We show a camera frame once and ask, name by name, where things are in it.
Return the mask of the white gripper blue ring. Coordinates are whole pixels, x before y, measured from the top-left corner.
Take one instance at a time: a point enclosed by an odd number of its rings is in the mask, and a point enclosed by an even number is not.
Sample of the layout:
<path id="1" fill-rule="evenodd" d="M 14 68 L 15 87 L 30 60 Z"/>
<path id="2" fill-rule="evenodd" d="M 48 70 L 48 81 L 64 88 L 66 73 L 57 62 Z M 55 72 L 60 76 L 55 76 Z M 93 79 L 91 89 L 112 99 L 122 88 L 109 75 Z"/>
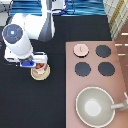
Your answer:
<path id="1" fill-rule="evenodd" d="M 7 62 L 19 64 L 19 67 L 35 68 L 37 64 L 47 64 L 48 56 L 45 52 L 32 52 L 28 57 L 19 58 L 8 47 L 5 49 L 4 58 Z"/>

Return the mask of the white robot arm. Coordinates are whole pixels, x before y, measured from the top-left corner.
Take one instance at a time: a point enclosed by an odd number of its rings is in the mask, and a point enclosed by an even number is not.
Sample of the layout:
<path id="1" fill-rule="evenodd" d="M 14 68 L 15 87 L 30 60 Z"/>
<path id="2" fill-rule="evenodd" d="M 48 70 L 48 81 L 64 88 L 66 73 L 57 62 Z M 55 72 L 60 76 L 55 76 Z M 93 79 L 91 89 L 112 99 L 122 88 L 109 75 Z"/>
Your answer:
<path id="1" fill-rule="evenodd" d="M 41 15 L 16 13 L 3 28 L 2 37 L 6 45 L 4 58 L 21 67 L 46 64 L 47 54 L 34 52 L 31 39 L 47 42 L 54 37 L 53 10 L 64 9 L 65 0 L 41 0 Z"/>

